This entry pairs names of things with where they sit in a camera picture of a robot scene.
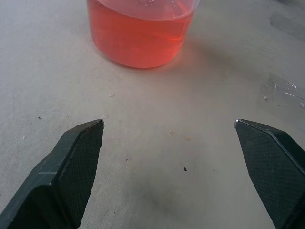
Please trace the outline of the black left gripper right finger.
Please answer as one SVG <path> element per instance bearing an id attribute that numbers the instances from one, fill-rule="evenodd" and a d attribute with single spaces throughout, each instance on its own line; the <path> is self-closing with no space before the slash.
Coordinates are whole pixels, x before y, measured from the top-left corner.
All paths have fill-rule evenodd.
<path id="1" fill-rule="evenodd" d="M 305 151 L 286 132 L 249 120 L 234 127 L 250 179 L 276 229 L 305 229 Z"/>

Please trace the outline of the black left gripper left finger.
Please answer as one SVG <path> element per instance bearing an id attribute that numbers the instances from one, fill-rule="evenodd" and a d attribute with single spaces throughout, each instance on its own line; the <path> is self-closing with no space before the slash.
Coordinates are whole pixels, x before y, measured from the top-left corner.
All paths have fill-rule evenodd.
<path id="1" fill-rule="evenodd" d="M 66 131 L 0 213 L 0 229 L 78 229 L 96 176 L 104 121 Z"/>

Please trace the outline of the beaker of red liquid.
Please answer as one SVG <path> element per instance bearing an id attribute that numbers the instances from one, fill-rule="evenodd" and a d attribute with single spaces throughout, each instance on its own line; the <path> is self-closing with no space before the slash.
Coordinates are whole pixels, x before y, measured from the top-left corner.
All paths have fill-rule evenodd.
<path id="1" fill-rule="evenodd" d="M 179 53 L 200 0 L 86 0 L 91 40 L 110 60 L 134 68 Z"/>

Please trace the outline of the clear tape patch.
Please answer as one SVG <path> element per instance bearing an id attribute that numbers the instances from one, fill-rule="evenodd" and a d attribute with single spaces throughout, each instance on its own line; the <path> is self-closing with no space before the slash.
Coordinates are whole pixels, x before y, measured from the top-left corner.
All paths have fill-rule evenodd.
<path id="1" fill-rule="evenodd" d="M 272 73 L 260 86 L 257 102 L 261 109 L 276 115 L 305 116 L 305 89 Z"/>

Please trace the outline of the grey tape strip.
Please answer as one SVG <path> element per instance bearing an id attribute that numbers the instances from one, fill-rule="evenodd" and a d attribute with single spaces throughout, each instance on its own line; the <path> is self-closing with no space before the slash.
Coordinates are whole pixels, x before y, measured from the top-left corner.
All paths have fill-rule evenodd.
<path id="1" fill-rule="evenodd" d="M 278 30 L 286 32 L 297 39 L 305 40 L 305 26 L 292 19 L 275 12 L 269 17 L 269 22 Z"/>

